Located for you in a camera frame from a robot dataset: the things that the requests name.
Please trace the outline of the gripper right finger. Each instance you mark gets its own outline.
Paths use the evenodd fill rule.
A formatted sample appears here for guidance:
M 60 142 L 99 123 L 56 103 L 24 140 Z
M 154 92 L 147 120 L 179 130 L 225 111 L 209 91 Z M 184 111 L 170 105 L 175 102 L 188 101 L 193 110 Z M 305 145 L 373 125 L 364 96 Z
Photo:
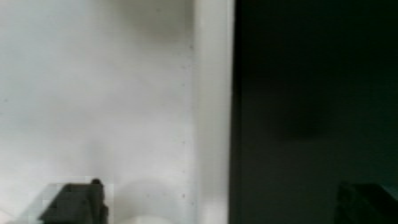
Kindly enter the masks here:
M 398 186 L 339 184 L 334 224 L 398 224 Z

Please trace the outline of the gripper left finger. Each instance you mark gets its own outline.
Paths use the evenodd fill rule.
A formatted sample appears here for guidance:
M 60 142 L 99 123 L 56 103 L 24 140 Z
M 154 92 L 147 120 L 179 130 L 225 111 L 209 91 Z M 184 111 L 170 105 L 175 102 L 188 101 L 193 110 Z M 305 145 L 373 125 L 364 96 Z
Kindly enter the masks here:
M 99 179 L 63 185 L 39 221 L 42 224 L 108 224 L 104 186 Z

